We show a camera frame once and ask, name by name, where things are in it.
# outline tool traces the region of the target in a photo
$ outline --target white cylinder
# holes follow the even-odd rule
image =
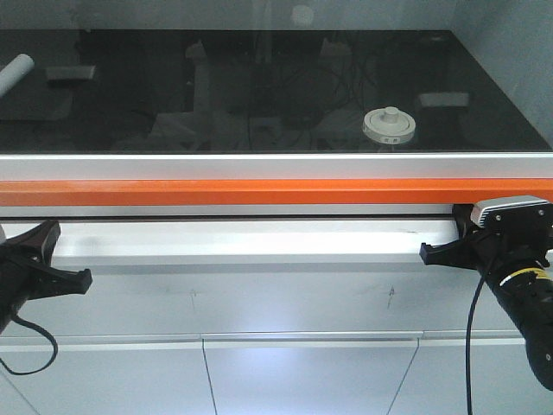
[[[17,82],[31,72],[35,62],[27,54],[19,54],[2,71],[0,71],[0,98],[13,88]]]

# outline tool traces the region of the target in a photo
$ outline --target wire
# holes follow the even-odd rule
[[[12,310],[11,312],[11,320],[19,324],[20,326],[26,327],[28,329],[32,329],[36,331],[39,335],[43,335],[44,337],[46,337],[48,341],[52,344],[52,348],[53,348],[52,356],[50,356],[50,360],[43,367],[36,370],[32,370],[30,372],[16,372],[15,370],[10,369],[2,359],[0,359],[0,364],[2,364],[2,366],[8,371],[9,374],[14,374],[15,376],[26,376],[28,374],[38,374],[44,369],[50,367],[50,365],[54,363],[55,358],[58,355],[58,342],[54,339],[54,337],[38,324],[34,324],[33,322],[28,322],[27,320],[23,320],[21,317],[17,315],[17,312],[15,310]]]
[[[480,281],[478,282],[476,290],[474,291],[473,301],[471,302],[470,309],[468,311],[467,333],[465,334],[465,383],[467,387],[467,415],[473,415],[473,392],[470,374],[470,338],[473,331],[474,312],[476,310],[476,304],[480,297],[480,293],[482,292],[482,288],[484,287],[484,283],[487,280],[487,276],[490,273],[490,270],[493,268],[493,264],[495,263],[496,258],[497,255],[493,257],[493,259],[486,267],[486,270],[480,277]]]

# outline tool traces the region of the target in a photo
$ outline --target orange rail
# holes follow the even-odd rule
[[[474,203],[510,195],[553,201],[553,179],[0,182],[0,206]]]

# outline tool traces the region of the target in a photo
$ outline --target white panel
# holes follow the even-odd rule
[[[0,413],[14,415],[36,415],[33,407],[18,393],[18,391],[0,375]]]
[[[48,352],[4,356],[23,370],[39,367]],[[213,414],[200,345],[181,350],[61,348],[48,370],[12,380],[41,415]]]
[[[553,177],[548,153],[0,155],[0,165],[6,181]]]
[[[315,12],[297,28],[297,4]],[[4,0],[5,29],[447,29],[455,0]]]
[[[529,121],[553,143],[553,2],[460,0],[453,31]]]
[[[523,344],[475,343],[472,348],[475,414],[551,414],[552,392],[534,378]],[[462,342],[422,341],[390,415],[462,414],[466,413],[465,408]]]
[[[90,266],[92,287],[21,315],[55,335],[463,329],[477,272],[418,256],[454,234],[450,220],[64,223],[54,265]],[[513,329],[488,289],[479,310],[476,329]]]
[[[416,348],[405,343],[211,348],[217,343],[207,342],[218,414],[385,415]]]

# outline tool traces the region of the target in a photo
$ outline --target glass window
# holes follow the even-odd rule
[[[4,154],[551,150],[457,2],[26,3],[0,35],[1,63],[32,59],[2,79]]]

